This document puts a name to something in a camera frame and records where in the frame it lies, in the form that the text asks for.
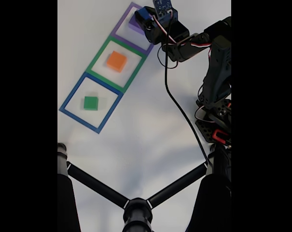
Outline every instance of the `white wire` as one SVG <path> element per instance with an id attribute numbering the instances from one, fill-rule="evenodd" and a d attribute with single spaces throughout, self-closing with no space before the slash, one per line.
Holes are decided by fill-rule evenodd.
<path id="1" fill-rule="evenodd" d="M 153 18 L 154 18 L 155 22 L 157 23 L 157 25 L 159 26 L 159 28 L 164 32 L 165 35 L 167 35 L 166 30 L 164 29 L 164 27 L 162 27 L 162 25 L 159 23 L 159 21 L 155 18 L 155 15 L 153 15 Z M 177 43 L 171 36 L 169 36 L 169 38 L 175 44 Z"/>
<path id="2" fill-rule="evenodd" d="M 196 45 L 196 44 L 191 44 L 191 46 L 193 46 L 193 47 L 210 47 L 210 45 L 202 45 L 202 46 L 200 46 L 200 45 Z"/>
<path id="3" fill-rule="evenodd" d="M 203 107 L 204 107 L 204 105 L 203 105 L 202 107 L 200 107 L 198 110 L 196 110 L 196 112 L 195 112 L 195 118 L 198 119 L 198 120 L 201 120 L 201 121 L 203 121 L 203 122 L 211 122 L 211 123 L 215 123 L 215 121 L 207 121 L 207 120 L 203 120 L 203 119 L 201 119 L 201 118 L 196 117 L 196 113 L 197 113 L 199 110 L 201 110 Z"/>

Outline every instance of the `cable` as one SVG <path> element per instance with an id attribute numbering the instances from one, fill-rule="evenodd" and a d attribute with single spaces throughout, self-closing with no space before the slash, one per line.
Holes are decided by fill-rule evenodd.
<path id="1" fill-rule="evenodd" d="M 201 110 L 202 108 L 204 108 L 204 105 L 203 105 L 202 107 L 199 107 L 199 108 L 195 111 L 194 117 L 195 117 L 196 119 L 198 119 L 198 120 L 203 121 L 203 122 L 211 122 L 211 123 L 215 123 L 215 121 L 207 121 L 207 120 L 204 120 L 204 119 L 201 119 L 201 118 L 196 117 L 196 113 L 197 113 L 199 110 Z"/>
<path id="2" fill-rule="evenodd" d="M 167 28 L 167 35 L 166 35 L 166 51 L 167 51 L 167 48 L 168 48 L 168 38 L 169 38 L 169 33 L 170 33 L 170 24 L 171 24 L 171 21 L 173 19 L 173 14 L 171 14 L 171 19 L 169 21 L 169 24 L 168 24 L 168 28 Z M 197 139 L 197 142 L 199 144 L 199 147 L 200 149 L 202 150 L 202 153 L 207 161 L 207 163 L 210 165 L 211 168 L 213 168 L 212 166 L 212 163 L 210 162 L 209 158 L 207 157 L 206 153 L 205 153 L 205 150 L 202 146 L 202 143 L 200 142 L 199 140 L 199 137 L 193 127 L 193 125 L 191 124 L 188 116 L 185 114 L 185 112 L 182 110 L 182 108 L 180 107 L 180 105 L 178 104 L 178 102 L 175 100 L 175 98 L 173 97 L 173 95 L 171 95 L 170 91 L 169 91 L 169 88 L 168 88 L 168 84 L 167 84 L 167 71 L 168 71 L 168 53 L 165 52 L 165 87 L 166 87 L 166 91 L 168 93 L 168 95 L 170 96 L 170 98 L 173 100 L 173 102 L 176 104 L 176 106 L 178 107 L 178 109 L 181 111 L 182 115 L 184 116 L 185 120 L 188 122 L 188 124 L 190 125 L 194 135 L 195 135 L 195 138 Z"/>
<path id="3" fill-rule="evenodd" d="M 198 97 L 198 100 L 199 100 L 199 101 L 201 101 L 201 100 L 199 99 L 199 92 L 200 92 L 200 90 L 202 89 L 203 86 L 204 86 L 204 84 L 202 84 L 202 86 L 199 88 L 199 90 L 198 90 L 198 92 L 197 92 L 197 97 Z"/>
<path id="4" fill-rule="evenodd" d="M 158 58 L 160 64 L 161 64 L 163 67 L 165 67 L 165 65 L 161 62 L 160 57 L 159 57 L 159 52 L 160 52 L 161 48 L 162 48 L 162 45 L 160 46 L 159 50 L 157 50 L 157 58 Z M 178 67 L 178 63 L 179 63 L 179 62 L 177 61 L 175 67 L 173 67 L 173 68 L 168 68 L 168 69 L 175 69 L 176 67 Z"/>
<path id="5" fill-rule="evenodd" d="M 167 32 L 166 32 L 166 30 L 164 29 L 164 27 L 162 27 L 162 25 L 159 23 L 159 21 L 156 19 L 156 17 L 155 17 L 155 15 L 153 15 L 153 18 L 154 18 L 154 20 L 155 20 L 155 22 L 157 23 L 157 25 L 159 26 L 159 28 L 162 30 L 162 32 L 164 32 L 164 34 L 167 36 Z M 170 38 L 170 40 L 172 41 L 172 42 L 174 42 L 175 44 L 177 43 L 169 34 L 168 34 L 168 36 L 167 37 L 169 37 Z"/>

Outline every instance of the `white table surface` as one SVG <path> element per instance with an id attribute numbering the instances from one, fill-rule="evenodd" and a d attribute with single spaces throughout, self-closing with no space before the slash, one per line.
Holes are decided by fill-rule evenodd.
<path id="1" fill-rule="evenodd" d="M 153 7 L 151 0 L 134 2 Z M 58 109 L 130 3 L 58 0 Z M 231 15 L 231 0 L 172 0 L 172 4 L 191 34 Z M 205 161 L 165 90 L 158 48 L 153 48 L 100 134 L 57 112 L 58 142 L 67 146 L 68 160 L 129 199 L 147 199 Z M 209 66 L 207 55 L 208 49 L 168 71 L 170 91 L 193 124 L 197 91 Z M 209 144 L 197 133 L 208 153 Z M 123 209 L 72 181 L 82 232 L 122 231 Z M 185 231 L 200 181 L 153 210 L 154 231 Z"/>

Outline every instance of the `tripod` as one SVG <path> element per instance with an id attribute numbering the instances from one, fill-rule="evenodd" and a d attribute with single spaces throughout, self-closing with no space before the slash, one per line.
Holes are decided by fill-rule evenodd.
<path id="1" fill-rule="evenodd" d="M 152 232 L 152 209 L 168 200 L 206 174 L 203 163 L 148 199 L 129 200 L 99 180 L 67 161 L 66 147 L 58 143 L 58 231 L 80 232 L 75 197 L 69 175 L 101 196 L 124 209 L 125 226 L 122 232 Z"/>

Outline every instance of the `square outline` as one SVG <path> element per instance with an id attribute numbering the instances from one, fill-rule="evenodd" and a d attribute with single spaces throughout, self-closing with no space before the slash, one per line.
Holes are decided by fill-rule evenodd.
<path id="1" fill-rule="evenodd" d="M 112 30 L 110 36 L 116 38 L 117 40 L 121 41 L 121 42 L 124 42 L 126 43 L 127 45 L 133 47 L 134 49 L 146 54 L 146 55 L 149 55 L 149 53 L 151 52 L 151 50 L 153 49 L 154 45 L 152 43 L 150 43 L 150 46 L 148 47 L 147 50 L 144 50 L 143 48 L 137 46 L 136 44 L 126 40 L 125 38 L 119 36 L 119 35 L 116 35 L 116 32 L 117 30 L 119 29 L 119 27 L 121 26 L 121 24 L 124 22 L 125 18 L 127 17 L 128 13 L 130 13 L 131 9 L 133 7 L 136 7 L 138 9 L 141 9 L 142 7 L 137 5 L 136 3 L 133 3 L 131 2 L 131 4 L 129 5 L 129 7 L 127 8 L 127 10 L 125 11 L 125 13 L 123 14 L 123 16 L 121 17 L 121 19 L 119 20 L 119 22 L 117 23 L 117 25 L 115 26 L 115 28 Z"/>
<path id="2" fill-rule="evenodd" d="M 103 121 L 101 122 L 100 126 L 98 128 L 92 126 L 90 123 L 82 120 L 81 118 L 77 117 L 76 115 L 72 114 L 71 112 L 69 112 L 68 110 L 65 109 L 65 107 L 67 106 L 67 104 L 70 102 L 71 98 L 74 96 L 75 92 L 77 91 L 77 89 L 79 88 L 79 86 L 82 84 L 82 82 L 84 81 L 84 79 L 88 77 L 90 80 L 96 82 L 97 84 L 107 88 L 108 90 L 110 90 L 111 92 L 115 93 L 118 95 L 117 99 L 115 100 L 115 102 L 113 103 L 113 105 L 111 106 L 111 108 L 109 109 L 108 113 L 106 114 L 106 116 L 104 117 Z M 60 107 L 59 111 L 63 112 L 64 114 L 66 114 L 67 116 L 73 118 L 74 120 L 76 120 L 77 122 L 83 124 L 85 127 L 88 127 L 89 129 L 93 130 L 96 133 L 100 133 L 101 130 L 103 129 L 103 127 L 105 126 L 106 122 L 108 121 L 109 117 L 111 116 L 111 114 L 113 113 L 114 109 L 116 108 L 116 106 L 118 105 L 119 101 L 121 100 L 123 96 L 123 93 L 120 92 L 119 90 L 107 85 L 106 83 L 104 83 L 102 80 L 94 77 L 93 75 L 91 75 L 90 73 L 84 72 L 83 75 L 81 76 L 81 78 L 79 79 L 79 81 L 76 83 L 76 85 L 74 86 L 74 88 L 72 89 L 72 91 L 70 92 L 70 94 L 68 95 L 68 97 L 65 99 L 65 101 L 63 102 L 62 106 Z"/>
<path id="3" fill-rule="evenodd" d="M 139 64 L 137 65 L 137 67 L 135 68 L 135 70 L 133 71 L 131 77 L 129 78 L 129 80 L 127 81 L 126 85 L 124 87 L 121 87 L 119 85 L 117 85 L 116 83 L 110 81 L 109 79 L 107 79 L 106 77 L 98 74 L 97 72 L 94 72 L 91 70 L 91 68 L 94 66 L 94 64 L 96 63 L 96 61 L 99 59 L 99 57 L 102 55 L 103 51 L 105 50 L 105 48 L 107 47 L 107 45 L 109 44 L 110 41 L 115 42 L 116 44 L 126 48 L 127 50 L 135 53 L 136 55 L 141 57 L 141 60 L 139 62 Z M 122 93 L 125 93 L 127 88 L 130 86 L 130 84 L 132 83 L 132 81 L 134 80 L 135 76 L 137 75 L 137 73 L 139 72 L 140 68 L 142 67 L 143 63 L 145 62 L 147 58 L 147 55 L 135 50 L 134 48 L 130 47 L 129 45 L 125 44 L 124 42 L 121 42 L 119 40 L 117 40 L 116 38 L 109 36 L 107 38 L 107 40 L 104 42 L 103 46 L 100 48 L 100 50 L 97 52 L 96 56 L 93 58 L 93 60 L 91 61 L 91 63 L 89 64 L 89 66 L 86 69 L 86 72 L 91 74 L 92 76 L 97 77 L 97 79 L 105 82 L 106 84 L 110 85 L 111 87 L 119 90 Z"/>

